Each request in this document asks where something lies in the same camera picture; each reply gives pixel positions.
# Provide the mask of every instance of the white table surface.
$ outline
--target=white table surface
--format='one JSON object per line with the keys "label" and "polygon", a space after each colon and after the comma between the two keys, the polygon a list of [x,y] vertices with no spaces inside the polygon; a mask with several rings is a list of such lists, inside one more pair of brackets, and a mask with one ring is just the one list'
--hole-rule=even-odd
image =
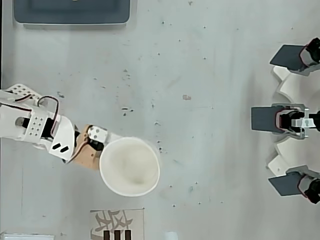
{"label": "white table surface", "polygon": [[[279,83],[269,60],[280,45],[320,35],[320,2],[133,5],[125,27],[32,27],[14,23],[4,0],[2,86],[60,92],[61,113],[80,128],[161,141],[158,187],[121,197],[97,172],[2,139],[0,230],[89,239],[90,210],[145,208],[146,240],[166,232],[180,240],[318,238],[319,208],[270,186],[274,139],[251,131],[250,107],[273,102]],[[123,116],[122,107],[134,112]]]}

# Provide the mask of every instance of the black stripe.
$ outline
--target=black stripe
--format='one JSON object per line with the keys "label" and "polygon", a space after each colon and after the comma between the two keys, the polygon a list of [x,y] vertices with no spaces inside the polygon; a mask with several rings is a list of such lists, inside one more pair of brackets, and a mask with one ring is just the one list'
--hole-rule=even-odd
{"label": "black stripe", "polygon": [[103,231],[103,240],[110,240],[110,231],[109,230]]}
{"label": "black stripe", "polygon": [[114,240],[121,240],[121,231],[114,230]]}

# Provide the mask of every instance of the robotic arm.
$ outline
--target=robotic arm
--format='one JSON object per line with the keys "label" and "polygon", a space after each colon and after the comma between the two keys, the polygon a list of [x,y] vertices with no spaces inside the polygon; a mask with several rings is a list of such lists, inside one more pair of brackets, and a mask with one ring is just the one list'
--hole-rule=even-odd
{"label": "robotic arm", "polygon": [[287,68],[294,74],[309,76],[320,69],[320,39],[314,38],[305,46],[282,45],[270,64]]}
{"label": "robotic arm", "polygon": [[251,129],[303,140],[309,129],[320,131],[320,111],[309,113],[305,105],[291,103],[252,107]]}
{"label": "robotic arm", "polygon": [[[55,112],[46,109],[47,99],[56,101]],[[120,136],[95,125],[86,125],[79,132],[58,111],[55,97],[41,96],[23,84],[0,90],[0,137],[31,143],[66,164],[75,162],[99,169],[104,146]]]}

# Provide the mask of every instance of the gray tablet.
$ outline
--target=gray tablet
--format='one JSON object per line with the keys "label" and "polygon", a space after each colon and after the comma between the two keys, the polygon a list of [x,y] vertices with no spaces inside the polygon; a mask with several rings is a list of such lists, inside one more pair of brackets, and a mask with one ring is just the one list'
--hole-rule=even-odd
{"label": "gray tablet", "polygon": [[130,0],[14,0],[14,18],[23,24],[125,24]]}

